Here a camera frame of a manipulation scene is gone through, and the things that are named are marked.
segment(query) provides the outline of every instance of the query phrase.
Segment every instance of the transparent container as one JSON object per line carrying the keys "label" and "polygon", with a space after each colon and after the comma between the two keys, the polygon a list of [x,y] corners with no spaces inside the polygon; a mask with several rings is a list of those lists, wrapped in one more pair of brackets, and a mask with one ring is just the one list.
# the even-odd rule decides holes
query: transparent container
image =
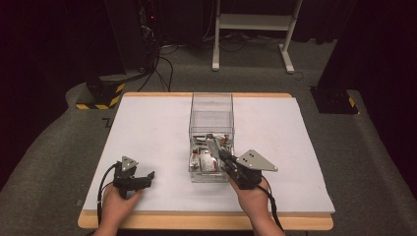
{"label": "transparent container", "polygon": [[227,182],[224,163],[214,157],[206,142],[217,139],[221,146],[233,153],[234,118],[231,93],[193,93],[190,115],[189,172],[192,182]]}

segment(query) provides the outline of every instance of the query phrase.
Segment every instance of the metal stand leg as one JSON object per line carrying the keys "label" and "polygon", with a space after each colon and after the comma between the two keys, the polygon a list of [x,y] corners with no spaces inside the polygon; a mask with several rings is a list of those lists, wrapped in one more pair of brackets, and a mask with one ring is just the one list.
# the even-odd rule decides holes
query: metal stand leg
{"label": "metal stand leg", "polygon": [[218,71],[220,69],[220,50],[218,48],[218,39],[220,35],[220,0],[217,0],[217,10],[215,16],[215,36],[214,49],[212,52],[212,69]]}
{"label": "metal stand leg", "polygon": [[285,64],[285,69],[288,74],[294,74],[294,67],[292,66],[292,62],[288,54],[288,45],[289,45],[289,42],[291,41],[291,36],[292,36],[292,33],[294,32],[295,24],[297,23],[297,19],[298,19],[298,13],[300,12],[302,3],[303,3],[303,0],[297,1],[294,12],[292,14],[292,19],[289,25],[288,32],[285,37],[285,42],[284,44],[279,44],[279,51],[281,52],[282,59],[284,60],[284,64]]}

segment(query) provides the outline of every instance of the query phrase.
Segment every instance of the human hand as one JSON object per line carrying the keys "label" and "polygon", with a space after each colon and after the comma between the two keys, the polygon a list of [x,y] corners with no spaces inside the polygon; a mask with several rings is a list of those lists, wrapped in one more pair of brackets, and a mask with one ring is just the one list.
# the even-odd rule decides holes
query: human hand
{"label": "human hand", "polygon": [[[268,196],[262,190],[255,188],[253,190],[241,190],[237,184],[229,178],[230,185],[235,190],[239,205],[252,219],[261,218],[261,217],[270,217],[268,211]],[[263,178],[260,186],[264,189],[268,189],[268,183]]]}
{"label": "human hand", "polygon": [[[268,196],[262,190],[241,190],[237,184],[229,178],[230,185],[235,190],[239,205],[251,220],[254,234],[257,236],[284,236],[285,233],[272,220],[268,210]],[[265,190],[268,189],[268,182],[263,177],[259,184]]]}
{"label": "human hand", "polygon": [[129,216],[144,190],[137,191],[129,200],[120,197],[119,189],[108,185],[103,194],[101,223],[94,235],[116,235],[120,224]]}

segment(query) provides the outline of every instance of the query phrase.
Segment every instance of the white paper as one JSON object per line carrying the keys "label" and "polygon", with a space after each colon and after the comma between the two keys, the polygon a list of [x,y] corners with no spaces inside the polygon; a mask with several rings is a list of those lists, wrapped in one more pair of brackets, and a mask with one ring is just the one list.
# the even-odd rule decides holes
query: white paper
{"label": "white paper", "polygon": [[[124,96],[94,174],[84,209],[96,210],[104,172],[123,155],[136,176],[155,171],[136,210],[242,211],[228,183],[192,183],[188,172],[191,97]],[[263,171],[278,212],[328,212],[334,207],[295,98],[234,97],[235,155],[252,148],[278,167]],[[111,182],[111,171],[105,183]]]}

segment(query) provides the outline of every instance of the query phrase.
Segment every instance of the metal bracket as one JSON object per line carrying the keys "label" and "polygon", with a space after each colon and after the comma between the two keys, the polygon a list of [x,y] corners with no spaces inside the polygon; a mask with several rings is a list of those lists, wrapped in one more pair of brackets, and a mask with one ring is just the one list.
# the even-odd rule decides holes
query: metal bracket
{"label": "metal bracket", "polygon": [[131,159],[127,156],[122,156],[122,171],[128,171],[134,166],[138,165],[138,161]]}
{"label": "metal bracket", "polygon": [[236,159],[236,163],[253,170],[278,171],[278,168],[270,163],[267,159],[250,149]]}

